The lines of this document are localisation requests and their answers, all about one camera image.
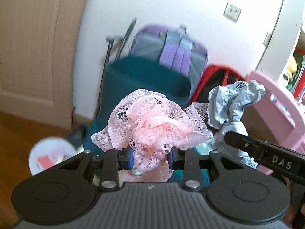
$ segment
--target wall outlet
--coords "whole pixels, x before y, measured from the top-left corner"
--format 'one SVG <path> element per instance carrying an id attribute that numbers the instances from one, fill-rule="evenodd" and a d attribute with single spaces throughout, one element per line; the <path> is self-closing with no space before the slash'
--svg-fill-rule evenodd
<path id="1" fill-rule="evenodd" d="M 242 11 L 241 8 L 235 6 L 234 4 L 228 2 L 225 12 L 224 12 L 224 16 L 229 18 L 230 20 L 237 22 L 240 12 Z"/>

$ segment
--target red and black bag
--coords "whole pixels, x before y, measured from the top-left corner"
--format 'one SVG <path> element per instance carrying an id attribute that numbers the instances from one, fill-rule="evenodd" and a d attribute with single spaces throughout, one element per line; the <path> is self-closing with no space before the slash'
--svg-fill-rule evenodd
<path id="1" fill-rule="evenodd" d="M 233 68 L 221 65 L 210 64 L 205 69 L 197 88 L 191 98 L 191 102 L 209 102 L 209 92 L 217 86 L 227 86 L 244 78 Z"/>

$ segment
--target wooden floor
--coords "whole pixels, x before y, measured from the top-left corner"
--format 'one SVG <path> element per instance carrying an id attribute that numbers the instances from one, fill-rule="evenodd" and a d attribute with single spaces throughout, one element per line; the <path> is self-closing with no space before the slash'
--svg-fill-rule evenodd
<path id="1" fill-rule="evenodd" d="M 18 218 L 11 192 L 31 175 L 28 154 L 32 146 L 49 136 L 65 137 L 69 131 L 0 113 L 0 228 L 11 228 Z"/>

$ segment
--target gray backpack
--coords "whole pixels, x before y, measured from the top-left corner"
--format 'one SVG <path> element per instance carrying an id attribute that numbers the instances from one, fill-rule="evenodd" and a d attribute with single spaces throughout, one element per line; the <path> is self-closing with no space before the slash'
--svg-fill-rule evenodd
<path id="1" fill-rule="evenodd" d="M 191 39 L 186 27 L 174 29 L 156 24 L 147 25 L 137 32 L 130 55 L 144 56 L 188 77 L 191 95 L 208 60 L 206 47 Z"/>

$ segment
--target pink mesh fabric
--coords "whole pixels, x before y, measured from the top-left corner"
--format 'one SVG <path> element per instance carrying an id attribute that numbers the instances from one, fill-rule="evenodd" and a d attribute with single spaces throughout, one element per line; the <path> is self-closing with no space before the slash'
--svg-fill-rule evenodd
<path id="1" fill-rule="evenodd" d="M 166 160 L 173 146 L 192 148 L 210 139 L 203 122 L 207 105 L 194 102 L 182 110 L 163 94 L 138 89 L 121 100 L 92 142 L 103 151 L 128 144 L 134 149 L 134 168 L 143 173 L 124 171 L 126 181 L 166 182 L 172 174 Z"/>

